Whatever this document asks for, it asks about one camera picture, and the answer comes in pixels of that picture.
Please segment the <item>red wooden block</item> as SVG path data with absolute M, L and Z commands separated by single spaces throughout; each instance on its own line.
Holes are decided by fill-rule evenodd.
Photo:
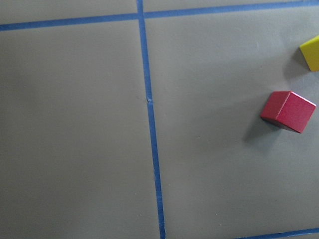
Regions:
M 302 133 L 316 107 L 316 104 L 293 91 L 274 91 L 260 117 L 279 128 Z

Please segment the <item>yellow wooden block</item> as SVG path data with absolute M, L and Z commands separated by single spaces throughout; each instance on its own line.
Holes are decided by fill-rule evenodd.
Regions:
M 319 70 L 319 36 L 301 44 L 299 48 L 310 71 L 317 72 Z

